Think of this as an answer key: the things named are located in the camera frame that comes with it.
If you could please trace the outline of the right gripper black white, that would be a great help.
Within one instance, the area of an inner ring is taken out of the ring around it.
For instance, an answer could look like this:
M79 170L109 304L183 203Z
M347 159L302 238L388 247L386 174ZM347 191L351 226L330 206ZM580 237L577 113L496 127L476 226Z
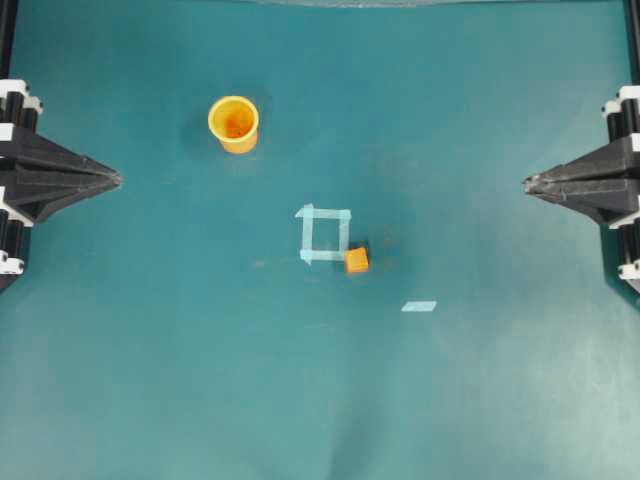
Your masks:
M639 292L639 87L622 87L602 115L611 143L525 178L524 189L610 225L619 243L618 277Z

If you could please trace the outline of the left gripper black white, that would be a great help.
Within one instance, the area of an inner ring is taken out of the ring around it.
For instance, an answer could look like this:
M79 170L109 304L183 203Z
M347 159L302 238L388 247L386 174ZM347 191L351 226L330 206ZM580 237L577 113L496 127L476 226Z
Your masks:
M1 80L1 292L27 269L34 223L82 200L114 190L122 177L86 155L74 153L36 133L42 102L22 79ZM22 127L29 130L15 130ZM9 180L9 168L22 165L109 179L67 179L44 184Z

